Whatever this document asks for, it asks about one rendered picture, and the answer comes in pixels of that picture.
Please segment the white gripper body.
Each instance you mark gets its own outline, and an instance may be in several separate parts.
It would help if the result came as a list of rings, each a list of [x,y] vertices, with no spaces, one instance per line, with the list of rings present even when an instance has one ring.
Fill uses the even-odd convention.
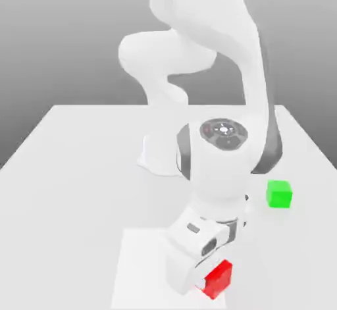
[[[166,281],[180,295],[186,295],[199,279],[205,278],[224,260],[224,247],[216,250],[200,264],[166,238],[164,248]]]

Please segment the small red cube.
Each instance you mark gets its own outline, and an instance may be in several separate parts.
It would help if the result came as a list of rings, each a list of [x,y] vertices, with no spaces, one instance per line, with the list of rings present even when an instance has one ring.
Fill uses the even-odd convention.
[[[216,299],[231,283],[232,263],[224,260],[205,277],[203,293]]]

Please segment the small green cube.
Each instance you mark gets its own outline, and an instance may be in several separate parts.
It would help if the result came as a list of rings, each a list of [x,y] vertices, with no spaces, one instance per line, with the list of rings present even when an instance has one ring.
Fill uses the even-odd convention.
[[[290,208],[292,201],[292,187],[285,180],[269,180],[267,184],[267,203],[271,208]]]

